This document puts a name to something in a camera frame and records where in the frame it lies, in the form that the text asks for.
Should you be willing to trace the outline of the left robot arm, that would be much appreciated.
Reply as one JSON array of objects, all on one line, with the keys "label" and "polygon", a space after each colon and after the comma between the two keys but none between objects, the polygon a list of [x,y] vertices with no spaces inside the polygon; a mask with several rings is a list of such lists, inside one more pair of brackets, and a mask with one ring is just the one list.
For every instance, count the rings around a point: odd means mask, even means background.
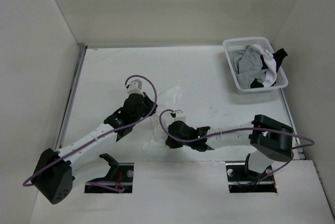
[{"label": "left robot arm", "polygon": [[30,179],[32,185],[55,205],[78,184],[98,186],[98,178],[113,181],[117,177],[118,163],[107,150],[131,133],[140,121],[152,116],[156,109],[157,101],[146,93],[129,94],[123,106],[88,135],[56,151],[44,150]]}]

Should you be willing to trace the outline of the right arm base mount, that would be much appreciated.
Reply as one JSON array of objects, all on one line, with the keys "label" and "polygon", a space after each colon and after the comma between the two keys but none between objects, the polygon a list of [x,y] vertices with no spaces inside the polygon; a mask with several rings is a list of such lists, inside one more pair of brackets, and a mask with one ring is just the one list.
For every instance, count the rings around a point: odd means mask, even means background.
[{"label": "right arm base mount", "polygon": [[263,173],[257,173],[247,168],[246,162],[226,164],[228,189],[230,193],[277,193],[277,186],[273,175],[269,176],[272,166],[266,167]]}]

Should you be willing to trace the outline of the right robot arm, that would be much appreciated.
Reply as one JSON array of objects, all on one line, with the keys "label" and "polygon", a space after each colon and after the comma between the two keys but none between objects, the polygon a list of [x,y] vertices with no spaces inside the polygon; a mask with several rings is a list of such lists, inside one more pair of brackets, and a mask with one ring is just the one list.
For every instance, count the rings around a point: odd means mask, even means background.
[{"label": "right robot arm", "polygon": [[265,174],[274,162],[289,163],[293,159],[291,127],[265,115],[255,115],[254,119],[236,129],[212,129],[209,126],[193,128],[184,119],[171,113],[174,121],[164,127],[162,116],[159,121],[167,134],[165,144],[171,149],[188,146],[198,152],[217,150],[225,147],[251,146],[255,150],[245,159],[243,174],[254,180]]}]

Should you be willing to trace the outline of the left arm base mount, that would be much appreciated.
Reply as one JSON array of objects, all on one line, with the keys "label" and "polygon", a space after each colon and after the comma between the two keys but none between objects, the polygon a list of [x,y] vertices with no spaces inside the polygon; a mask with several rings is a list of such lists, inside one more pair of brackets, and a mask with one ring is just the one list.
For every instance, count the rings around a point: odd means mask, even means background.
[{"label": "left arm base mount", "polygon": [[133,189],[134,163],[119,163],[109,154],[99,156],[108,164],[105,176],[85,184],[85,194],[130,194]]}]

